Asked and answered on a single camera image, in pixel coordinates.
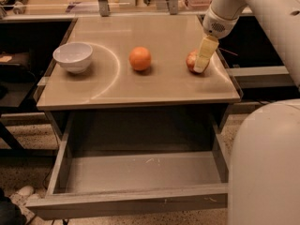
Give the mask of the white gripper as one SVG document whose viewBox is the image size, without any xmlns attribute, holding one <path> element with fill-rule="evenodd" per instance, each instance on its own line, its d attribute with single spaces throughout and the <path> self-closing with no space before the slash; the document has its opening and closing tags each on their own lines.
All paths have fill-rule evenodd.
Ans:
<svg viewBox="0 0 300 225">
<path fill-rule="evenodd" d="M 203 73 L 209 65 L 213 53 L 218 47 L 218 40 L 228 36 L 238 21 L 238 14 L 228 10 L 215 10 L 212 6 L 207 10 L 202 27 L 206 35 L 202 39 L 196 55 L 194 71 Z"/>
</svg>

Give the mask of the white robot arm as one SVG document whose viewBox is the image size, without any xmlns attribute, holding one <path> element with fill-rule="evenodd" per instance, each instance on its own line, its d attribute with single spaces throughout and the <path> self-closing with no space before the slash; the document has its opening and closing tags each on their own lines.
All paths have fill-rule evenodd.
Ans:
<svg viewBox="0 0 300 225">
<path fill-rule="evenodd" d="M 299 86 L 300 0 L 213 0 L 204 33 L 225 38 L 244 7 Z M 300 100 L 251 113 L 237 131 L 228 170 L 228 225 L 300 225 Z"/>
</svg>

